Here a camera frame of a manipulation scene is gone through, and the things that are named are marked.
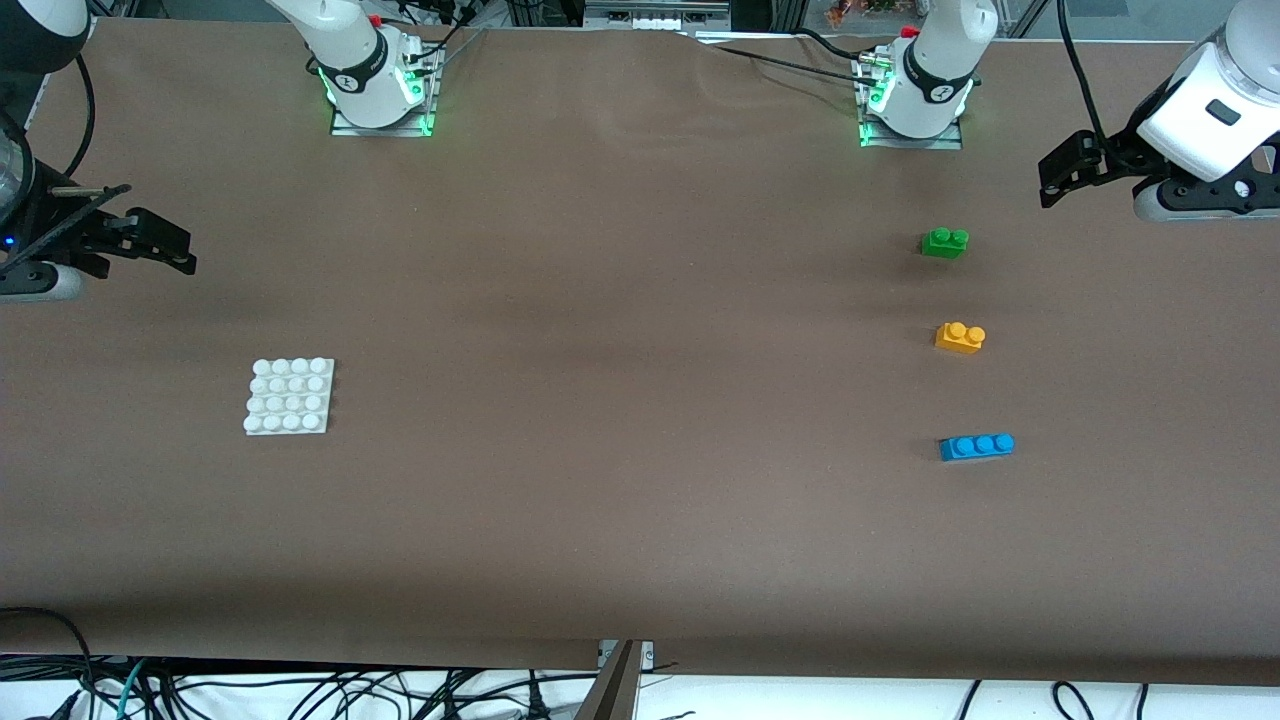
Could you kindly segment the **white studded base plate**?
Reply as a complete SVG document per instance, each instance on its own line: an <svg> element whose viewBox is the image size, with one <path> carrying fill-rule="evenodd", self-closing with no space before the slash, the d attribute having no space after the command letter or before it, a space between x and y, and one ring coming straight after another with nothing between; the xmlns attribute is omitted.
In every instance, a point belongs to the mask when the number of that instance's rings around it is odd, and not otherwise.
<svg viewBox="0 0 1280 720"><path fill-rule="evenodd" d="M253 361L242 423L247 436L324 434L330 418L335 360L261 357Z"/></svg>

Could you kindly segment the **blue three-stud block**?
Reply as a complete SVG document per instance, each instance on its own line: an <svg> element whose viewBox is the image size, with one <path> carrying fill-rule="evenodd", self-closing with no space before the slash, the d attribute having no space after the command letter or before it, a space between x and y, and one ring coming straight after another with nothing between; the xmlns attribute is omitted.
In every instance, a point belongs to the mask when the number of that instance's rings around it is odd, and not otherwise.
<svg viewBox="0 0 1280 720"><path fill-rule="evenodd" d="M977 462L1011 455L1016 448L1009 433L957 436L938 442L942 462Z"/></svg>

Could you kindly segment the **orange red small item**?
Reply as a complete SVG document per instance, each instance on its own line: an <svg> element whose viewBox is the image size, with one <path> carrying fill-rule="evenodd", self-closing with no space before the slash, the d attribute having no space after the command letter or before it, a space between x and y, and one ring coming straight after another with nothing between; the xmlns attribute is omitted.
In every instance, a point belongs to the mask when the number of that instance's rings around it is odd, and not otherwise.
<svg viewBox="0 0 1280 720"><path fill-rule="evenodd" d="M823 17L832 28L850 19L878 18L899 12L902 0L829 0Z"/></svg>

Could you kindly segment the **grey power strip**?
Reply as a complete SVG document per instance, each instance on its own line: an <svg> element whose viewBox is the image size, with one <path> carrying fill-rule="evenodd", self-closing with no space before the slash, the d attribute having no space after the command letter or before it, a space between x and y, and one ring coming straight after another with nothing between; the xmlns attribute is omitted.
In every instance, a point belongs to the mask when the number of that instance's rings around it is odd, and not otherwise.
<svg viewBox="0 0 1280 720"><path fill-rule="evenodd" d="M730 31L730 0L584 0L585 29Z"/></svg>

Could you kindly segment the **brown table cover sheet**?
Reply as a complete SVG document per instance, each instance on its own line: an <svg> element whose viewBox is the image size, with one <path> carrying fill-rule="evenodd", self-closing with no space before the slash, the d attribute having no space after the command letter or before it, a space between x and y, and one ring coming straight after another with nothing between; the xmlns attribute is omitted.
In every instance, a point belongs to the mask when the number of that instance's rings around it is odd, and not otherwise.
<svg viewBox="0 0 1280 720"><path fill-rule="evenodd" d="M86 55L77 178L198 269L0 307L0 605L100 653L1280 684L1280 222L1042 209L1059 47L986 54L957 152L680 35L486 32L429 138L330 136L284 23ZM261 357L335 360L324 434L244 433Z"/></svg>

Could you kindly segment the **aluminium profile beam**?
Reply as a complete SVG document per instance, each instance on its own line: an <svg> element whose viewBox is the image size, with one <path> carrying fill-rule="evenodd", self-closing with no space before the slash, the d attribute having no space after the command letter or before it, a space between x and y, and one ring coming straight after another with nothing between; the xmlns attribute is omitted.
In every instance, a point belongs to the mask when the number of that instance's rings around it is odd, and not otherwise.
<svg viewBox="0 0 1280 720"><path fill-rule="evenodd" d="M634 720L646 657L644 641L614 642L573 720Z"/></svg>

